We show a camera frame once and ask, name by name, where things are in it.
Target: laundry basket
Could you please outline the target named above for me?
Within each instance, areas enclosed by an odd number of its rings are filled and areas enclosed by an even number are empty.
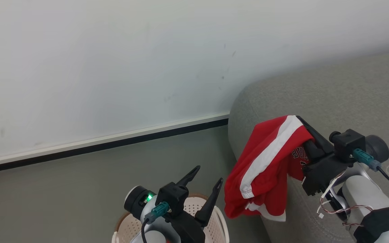
[[[208,197],[193,194],[184,202],[184,211],[192,216],[202,208]],[[131,214],[125,214],[118,222],[112,243],[130,243],[140,232],[142,223]],[[208,225],[204,228],[205,243],[229,243],[229,232],[222,212],[214,206]]]

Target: black strap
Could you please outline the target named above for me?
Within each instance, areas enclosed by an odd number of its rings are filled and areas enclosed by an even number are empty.
[[[389,208],[373,210],[363,218],[361,225],[354,232],[357,243],[374,243],[382,233],[389,231]]]

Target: gray sofa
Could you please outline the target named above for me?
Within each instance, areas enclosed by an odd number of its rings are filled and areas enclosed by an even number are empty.
[[[389,145],[389,54],[365,57],[312,71],[270,78],[247,86],[232,106],[229,141],[239,157],[257,123],[300,115],[324,137],[354,129],[379,135]],[[369,172],[389,197],[389,182]],[[320,219],[319,197],[307,196],[288,178],[286,222],[263,219],[273,243],[353,242],[335,215]]]

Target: floor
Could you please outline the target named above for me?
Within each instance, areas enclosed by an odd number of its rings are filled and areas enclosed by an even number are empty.
[[[157,192],[200,165],[188,189],[209,195],[234,164],[223,126],[0,171],[0,243],[110,242],[134,186]],[[227,224],[233,243],[269,242],[260,217]]]

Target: red clothing with white stripe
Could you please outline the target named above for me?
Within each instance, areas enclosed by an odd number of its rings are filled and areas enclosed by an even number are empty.
[[[312,135],[295,115],[256,125],[226,181],[226,215],[261,214],[285,221],[287,174],[303,179],[301,168],[309,160],[302,144],[309,139]]]

